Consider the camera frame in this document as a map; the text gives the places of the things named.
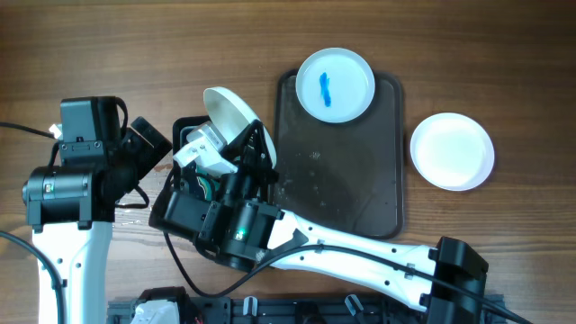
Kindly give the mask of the white plate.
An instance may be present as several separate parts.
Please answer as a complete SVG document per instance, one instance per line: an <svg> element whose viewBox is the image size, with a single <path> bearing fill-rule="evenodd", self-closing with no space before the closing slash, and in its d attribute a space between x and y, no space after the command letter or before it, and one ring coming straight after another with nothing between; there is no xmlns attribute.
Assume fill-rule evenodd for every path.
<svg viewBox="0 0 576 324"><path fill-rule="evenodd" d="M427 117L413 131L409 154L418 173L432 185L464 192L482 185L495 165L488 132L460 113Z"/></svg>
<svg viewBox="0 0 576 324"><path fill-rule="evenodd" d="M228 88L207 88L203 92L203 102L211 122L226 139L227 145L252 121L259 121L251 107Z"/></svg>
<svg viewBox="0 0 576 324"><path fill-rule="evenodd" d="M375 94L375 76L352 50L322 49L300 66L295 81L302 108L327 123L351 122L362 115Z"/></svg>

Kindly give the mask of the green yellow sponge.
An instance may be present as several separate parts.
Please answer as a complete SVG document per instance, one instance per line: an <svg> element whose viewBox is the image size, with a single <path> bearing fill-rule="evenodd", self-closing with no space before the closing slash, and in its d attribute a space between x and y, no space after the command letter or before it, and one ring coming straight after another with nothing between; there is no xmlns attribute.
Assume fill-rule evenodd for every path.
<svg viewBox="0 0 576 324"><path fill-rule="evenodd" d="M213 200L220 189L219 181L211 175L203 174L197 175L196 180L204 191L204 199L206 201Z"/></svg>

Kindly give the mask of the white plate top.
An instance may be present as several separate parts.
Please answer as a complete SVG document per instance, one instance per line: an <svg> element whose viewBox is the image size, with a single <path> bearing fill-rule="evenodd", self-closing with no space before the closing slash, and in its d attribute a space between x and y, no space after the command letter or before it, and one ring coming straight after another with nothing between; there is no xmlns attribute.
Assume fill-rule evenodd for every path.
<svg viewBox="0 0 576 324"><path fill-rule="evenodd" d="M295 81L302 108L327 123L351 122L362 115L375 94L375 76L352 50L322 49L300 66Z"/></svg>

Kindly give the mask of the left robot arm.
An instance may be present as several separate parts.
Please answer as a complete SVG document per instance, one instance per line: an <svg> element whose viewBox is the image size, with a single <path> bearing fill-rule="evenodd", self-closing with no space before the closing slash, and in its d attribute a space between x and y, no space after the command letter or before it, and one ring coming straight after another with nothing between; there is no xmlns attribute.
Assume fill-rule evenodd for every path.
<svg viewBox="0 0 576 324"><path fill-rule="evenodd" d="M22 188L40 252L38 321L103 323L115 213L172 144L144 118L129 121L119 97L68 98L60 115L55 157Z"/></svg>

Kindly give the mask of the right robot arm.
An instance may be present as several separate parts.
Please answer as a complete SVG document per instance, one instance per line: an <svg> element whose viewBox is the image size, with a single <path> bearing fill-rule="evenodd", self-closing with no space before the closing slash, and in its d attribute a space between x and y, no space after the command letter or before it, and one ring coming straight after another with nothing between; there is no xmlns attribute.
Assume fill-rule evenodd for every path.
<svg viewBox="0 0 576 324"><path fill-rule="evenodd" d="M176 179L158 197L150 225L193 243L211 261L252 277L267 267L335 277L383 293L427 323L481 318L487 262L466 243L397 245L330 229L266 200L277 181L263 123L238 130L205 122L175 149L178 176L200 177L201 198Z"/></svg>

